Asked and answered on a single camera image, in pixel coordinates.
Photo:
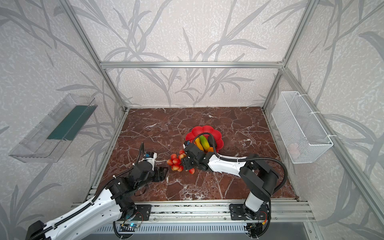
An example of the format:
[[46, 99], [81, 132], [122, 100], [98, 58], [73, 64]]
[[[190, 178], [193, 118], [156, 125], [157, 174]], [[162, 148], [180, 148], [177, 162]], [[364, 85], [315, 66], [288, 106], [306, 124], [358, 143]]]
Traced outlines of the green yellow fake cucumber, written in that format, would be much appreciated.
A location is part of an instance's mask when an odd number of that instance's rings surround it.
[[207, 152], [207, 149], [209, 147], [211, 147], [210, 144], [209, 144], [208, 139], [204, 135], [199, 136], [199, 139], [200, 139], [200, 142], [201, 142], [204, 150]]

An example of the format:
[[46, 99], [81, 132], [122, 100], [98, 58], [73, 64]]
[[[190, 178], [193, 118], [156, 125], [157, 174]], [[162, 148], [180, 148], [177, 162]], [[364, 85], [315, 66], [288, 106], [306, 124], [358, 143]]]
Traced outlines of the yellow fake fruit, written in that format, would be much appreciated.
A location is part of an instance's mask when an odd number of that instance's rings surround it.
[[194, 144], [201, 150], [201, 151], [204, 151], [204, 148], [200, 142], [200, 139], [197, 138], [195, 141], [194, 141]]

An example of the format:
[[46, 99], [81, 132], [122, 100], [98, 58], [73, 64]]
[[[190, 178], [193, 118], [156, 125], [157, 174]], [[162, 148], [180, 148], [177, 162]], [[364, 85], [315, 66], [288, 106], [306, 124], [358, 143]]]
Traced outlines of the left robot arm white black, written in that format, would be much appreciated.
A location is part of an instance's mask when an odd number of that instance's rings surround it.
[[108, 181], [95, 196], [68, 213], [43, 223], [29, 226], [27, 240], [81, 240], [93, 231], [121, 217], [135, 214], [132, 196], [141, 188], [162, 182], [167, 167], [156, 167], [153, 161], [143, 160]]

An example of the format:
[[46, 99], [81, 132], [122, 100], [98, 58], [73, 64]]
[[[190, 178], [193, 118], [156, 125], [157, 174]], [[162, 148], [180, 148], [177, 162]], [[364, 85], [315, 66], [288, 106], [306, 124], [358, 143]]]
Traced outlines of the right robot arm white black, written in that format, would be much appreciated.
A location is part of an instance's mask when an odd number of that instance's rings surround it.
[[288, 179], [288, 170], [284, 163], [273, 158], [225, 157], [216, 152], [205, 153], [195, 144], [186, 141], [183, 145], [186, 157], [182, 165], [186, 170], [199, 169], [240, 177], [250, 193], [243, 204], [243, 214], [255, 219], [258, 213], [271, 200], [274, 193], [281, 189]]

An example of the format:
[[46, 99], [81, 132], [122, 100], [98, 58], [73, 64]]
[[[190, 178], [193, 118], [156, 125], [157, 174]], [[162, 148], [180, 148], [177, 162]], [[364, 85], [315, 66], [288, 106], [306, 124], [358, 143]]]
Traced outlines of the red flower-shaped fruit bowl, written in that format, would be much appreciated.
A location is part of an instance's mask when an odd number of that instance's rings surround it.
[[191, 130], [191, 132], [189, 132], [186, 135], [185, 141], [192, 142], [192, 140], [194, 140], [201, 133], [208, 133], [208, 134], [204, 134], [204, 136], [208, 139], [211, 147], [213, 147], [213, 144], [216, 144], [215, 148], [216, 148], [217, 152], [224, 147], [224, 141], [222, 139], [222, 134], [218, 130], [215, 130], [211, 126], [194, 127]]

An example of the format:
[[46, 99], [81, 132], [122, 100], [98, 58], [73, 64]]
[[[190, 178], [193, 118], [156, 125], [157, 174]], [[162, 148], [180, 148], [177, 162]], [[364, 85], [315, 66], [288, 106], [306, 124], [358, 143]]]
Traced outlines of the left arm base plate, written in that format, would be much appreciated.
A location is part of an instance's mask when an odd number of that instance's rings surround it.
[[127, 221], [149, 221], [152, 205], [135, 205], [135, 207], [126, 215]]

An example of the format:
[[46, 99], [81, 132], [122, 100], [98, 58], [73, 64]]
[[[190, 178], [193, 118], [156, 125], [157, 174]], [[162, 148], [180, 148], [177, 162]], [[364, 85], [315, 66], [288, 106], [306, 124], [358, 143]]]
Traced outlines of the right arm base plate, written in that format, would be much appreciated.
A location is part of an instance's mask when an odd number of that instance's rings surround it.
[[245, 206], [245, 204], [230, 204], [229, 210], [231, 220], [255, 220], [268, 221], [270, 212], [269, 205], [262, 204], [257, 211], [253, 211]]

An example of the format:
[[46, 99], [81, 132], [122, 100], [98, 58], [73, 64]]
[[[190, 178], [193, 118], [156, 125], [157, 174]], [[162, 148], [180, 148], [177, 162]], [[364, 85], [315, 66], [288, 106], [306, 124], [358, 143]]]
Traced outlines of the clear acrylic wall shelf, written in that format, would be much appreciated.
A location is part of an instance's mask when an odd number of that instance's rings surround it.
[[66, 95], [9, 156], [23, 163], [56, 163], [98, 105], [94, 97]]

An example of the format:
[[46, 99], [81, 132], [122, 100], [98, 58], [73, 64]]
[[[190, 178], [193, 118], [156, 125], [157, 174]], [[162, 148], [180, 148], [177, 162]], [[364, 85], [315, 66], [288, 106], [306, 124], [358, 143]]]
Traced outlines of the aluminium frame crossbar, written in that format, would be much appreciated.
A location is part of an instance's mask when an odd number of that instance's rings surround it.
[[279, 69], [282, 62], [100, 62], [104, 69], [208, 69], [208, 68], [235, 68], [235, 69]]

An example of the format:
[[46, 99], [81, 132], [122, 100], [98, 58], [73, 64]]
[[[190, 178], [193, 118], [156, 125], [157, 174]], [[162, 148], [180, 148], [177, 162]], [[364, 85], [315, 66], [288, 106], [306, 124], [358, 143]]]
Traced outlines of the aluminium front rail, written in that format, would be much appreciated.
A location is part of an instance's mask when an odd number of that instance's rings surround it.
[[[263, 223], [255, 220], [231, 220], [230, 204], [243, 204], [242, 200], [222, 201], [175, 201], [175, 202], [142, 202], [152, 205], [149, 221], [127, 221], [121, 217], [116, 222], [151, 223], [151, 224], [181, 224], [181, 223]], [[273, 199], [269, 219], [276, 222], [313, 222], [314, 214], [307, 202], [294, 200]]]

